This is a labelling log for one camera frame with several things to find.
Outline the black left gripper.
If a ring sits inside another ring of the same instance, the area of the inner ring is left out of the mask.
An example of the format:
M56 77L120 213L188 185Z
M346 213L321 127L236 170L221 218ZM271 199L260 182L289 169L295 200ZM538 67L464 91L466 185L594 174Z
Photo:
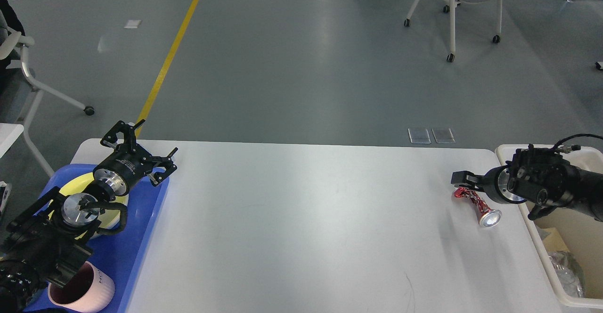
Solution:
M136 130L144 124L118 121L101 138L101 146L112 148L113 153L93 169L95 181L101 181L116 196L125 196L145 176L156 187L166 181L177 170L175 147L167 156L152 156L137 142Z

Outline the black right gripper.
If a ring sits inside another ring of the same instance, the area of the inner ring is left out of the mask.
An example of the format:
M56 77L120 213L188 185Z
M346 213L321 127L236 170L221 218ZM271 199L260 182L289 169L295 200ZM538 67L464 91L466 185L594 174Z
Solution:
M470 171L453 172L451 184L455 188L466 188L473 191L485 192L487 196L499 204L522 204L526 199L508 190L510 180L508 167L502 165L491 169L485 175L476 175Z

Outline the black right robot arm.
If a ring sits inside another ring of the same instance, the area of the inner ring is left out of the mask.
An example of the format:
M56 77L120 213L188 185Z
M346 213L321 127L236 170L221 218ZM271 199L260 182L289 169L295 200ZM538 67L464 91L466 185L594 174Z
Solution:
M569 140L571 136L549 148L532 144L518 148L511 160L485 175L470 171L452 173L451 184L483 192L499 204L533 203L528 214L532 221L551 214L556 208L574 210L601 221L603 176L571 165L564 158L581 149L580 145L567 145Z

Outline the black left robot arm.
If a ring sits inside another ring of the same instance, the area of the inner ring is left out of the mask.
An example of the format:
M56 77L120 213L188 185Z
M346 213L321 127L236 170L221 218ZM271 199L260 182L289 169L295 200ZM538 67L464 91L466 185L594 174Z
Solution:
M106 132L99 143L112 153L93 169L82 191L65 195L55 186L9 223L9 237L1 245L3 313L21 313L51 285L66 288L93 254L88 241L95 234L113 236L126 229L129 210L117 198L144 177L159 186L177 170L177 148L154 156L137 142L142 124L118 121Z

